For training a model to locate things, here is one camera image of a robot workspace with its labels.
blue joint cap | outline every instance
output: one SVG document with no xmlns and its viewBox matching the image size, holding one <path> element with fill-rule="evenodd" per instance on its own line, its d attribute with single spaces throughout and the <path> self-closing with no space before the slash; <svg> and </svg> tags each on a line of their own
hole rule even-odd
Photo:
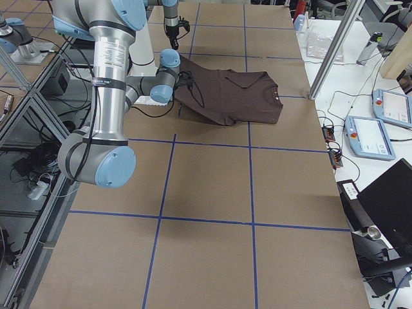
<svg viewBox="0 0 412 309">
<path fill-rule="evenodd" d="M 143 29 L 147 21 L 146 8 L 142 0 L 111 0 L 119 17 L 134 31 Z"/>
<path fill-rule="evenodd" d="M 162 0 L 162 4 L 167 7 L 174 6 L 177 2 L 178 0 Z"/>
<path fill-rule="evenodd" d="M 9 26 L 23 26 L 24 25 L 23 21 L 17 17 L 6 18 L 6 23 Z"/>
<path fill-rule="evenodd" d="M 63 21 L 62 19 L 53 16 L 54 28 L 57 32 L 68 35 L 70 37 L 76 37 L 79 39 L 83 39 L 86 41 L 94 41 L 95 39 L 91 36 L 91 34 L 77 26 L 73 26 L 72 24 Z"/>
<path fill-rule="evenodd" d="M 168 85 L 157 85 L 150 91 L 150 97 L 158 103 L 167 104 L 172 99 L 173 88 Z"/>
<path fill-rule="evenodd" d="M 176 50 L 168 48 L 160 53 L 160 64 L 166 68 L 177 68 L 180 65 L 180 56 Z"/>
<path fill-rule="evenodd" d="M 110 151 L 96 171 L 96 185 L 103 188 L 119 188 L 133 175 L 136 167 L 135 152 L 128 146 Z"/>
<path fill-rule="evenodd" d="M 16 46 L 4 39 L 0 39 L 0 46 L 3 47 L 6 53 L 13 53 L 17 50 Z"/>
</svg>

plastic bag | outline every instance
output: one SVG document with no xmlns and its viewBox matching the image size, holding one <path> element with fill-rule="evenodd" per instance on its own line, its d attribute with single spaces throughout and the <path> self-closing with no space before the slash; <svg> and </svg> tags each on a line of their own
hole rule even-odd
<svg viewBox="0 0 412 309">
<path fill-rule="evenodd" d="M 328 52 L 328 48 L 331 45 L 333 37 L 325 36 L 321 33 L 311 32 L 308 36 L 307 52 L 308 57 L 315 57 L 324 59 L 324 56 Z M 337 52 L 335 61 L 343 61 L 343 49 L 342 46 Z"/>
</svg>

metal pole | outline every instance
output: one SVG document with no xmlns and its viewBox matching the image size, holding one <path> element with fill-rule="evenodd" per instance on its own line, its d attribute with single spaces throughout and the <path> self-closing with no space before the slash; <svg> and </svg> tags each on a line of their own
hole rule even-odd
<svg viewBox="0 0 412 309">
<path fill-rule="evenodd" d="M 2 64 L 6 71 L 14 78 L 20 88 L 29 91 L 32 85 L 28 82 L 27 78 L 21 73 L 20 69 L 15 65 L 14 61 L 0 46 L 0 64 Z"/>
<path fill-rule="evenodd" d="M 350 28 L 352 27 L 353 22 L 356 20 L 359 12 L 361 11 L 365 0 L 352 0 L 349 4 L 348 9 L 339 25 L 339 28 L 336 31 L 335 37 L 324 57 L 324 60 L 321 64 L 321 68 L 317 72 L 315 77 L 314 83 L 310 88 L 309 92 L 309 99 L 315 100 L 316 96 L 318 95 L 321 87 L 323 85 L 326 76 L 328 75 L 333 62 L 335 61 L 337 52 L 341 47 L 342 43 L 344 42 L 346 36 L 348 35 Z"/>
</svg>

control panel screen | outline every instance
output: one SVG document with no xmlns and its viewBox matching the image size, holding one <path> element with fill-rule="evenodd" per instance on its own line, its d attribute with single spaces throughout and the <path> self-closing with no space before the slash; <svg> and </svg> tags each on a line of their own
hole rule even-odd
<svg viewBox="0 0 412 309">
<path fill-rule="evenodd" d="M 383 91 L 384 116 L 411 123 L 409 105 L 406 97 Z"/>
<path fill-rule="evenodd" d="M 353 120 L 355 122 L 360 146 L 364 153 L 375 153 L 380 155 L 390 154 L 379 122 L 376 120 L 359 118 Z"/>
</svg>

brown t-shirt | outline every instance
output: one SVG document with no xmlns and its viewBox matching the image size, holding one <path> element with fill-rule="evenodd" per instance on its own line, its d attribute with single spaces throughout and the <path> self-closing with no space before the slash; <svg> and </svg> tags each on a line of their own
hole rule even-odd
<svg viewBox="0 0 412 309">
<path fill-rule="evenodd" d="M 241 121 L 275 124 L 279 119 L 283 105 L 267 72 L 208 70 L 185 57 L 180 60 L 180 71 L 191 72 L 199 88 L 193 84 L 192 93 L 186 86 L 176 90 L 176 99 L 188 108 L 224 126 Z"/>
</svg>

